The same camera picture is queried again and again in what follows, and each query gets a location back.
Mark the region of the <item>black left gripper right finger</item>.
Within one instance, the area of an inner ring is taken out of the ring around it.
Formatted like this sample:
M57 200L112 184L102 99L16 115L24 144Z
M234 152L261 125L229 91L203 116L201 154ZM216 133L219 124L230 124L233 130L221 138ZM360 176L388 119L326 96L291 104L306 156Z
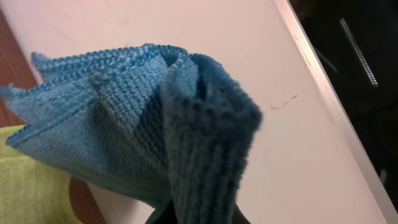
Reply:
M251 224L251 222L243 215L237 204L234 205L231 224Z

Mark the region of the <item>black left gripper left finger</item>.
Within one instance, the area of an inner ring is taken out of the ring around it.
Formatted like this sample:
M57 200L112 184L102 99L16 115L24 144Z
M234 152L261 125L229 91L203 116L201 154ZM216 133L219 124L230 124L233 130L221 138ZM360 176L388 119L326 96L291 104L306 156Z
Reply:
M146 224L176 224L173 201L170 200L165 205L156 208L147 219Z

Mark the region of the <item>blue microfiber cloth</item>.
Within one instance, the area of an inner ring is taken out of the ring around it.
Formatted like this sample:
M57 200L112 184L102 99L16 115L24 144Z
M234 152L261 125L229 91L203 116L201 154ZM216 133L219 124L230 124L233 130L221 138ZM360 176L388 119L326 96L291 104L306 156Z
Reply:
M32 62L42 84L1 88L25 122L8 146L154 210L172 200L176 223L231 223L262 114L220 63L154 44Z

